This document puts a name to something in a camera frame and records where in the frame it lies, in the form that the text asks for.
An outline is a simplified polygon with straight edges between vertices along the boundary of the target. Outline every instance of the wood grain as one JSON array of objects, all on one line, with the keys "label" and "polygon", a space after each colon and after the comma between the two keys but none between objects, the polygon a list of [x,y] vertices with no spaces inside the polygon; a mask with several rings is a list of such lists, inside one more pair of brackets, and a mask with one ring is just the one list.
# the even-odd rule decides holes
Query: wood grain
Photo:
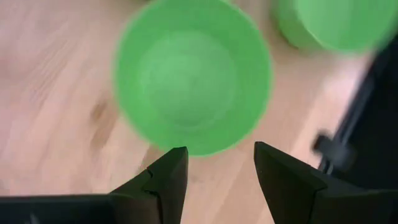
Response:
[{"label": "wood grain", "polygon": [[[275,71],[267,113],[235,148],[191,158],[182,223],[272,223],[254,163],[265,141],[317,166],[310,145],[333,133],[369,56],[305,54],[286,44],[269,1],[238,0],[267,40]],[[144,0],[0,1],[0,194],[109,192],[163,152],[118,111],[112,70]]]}]

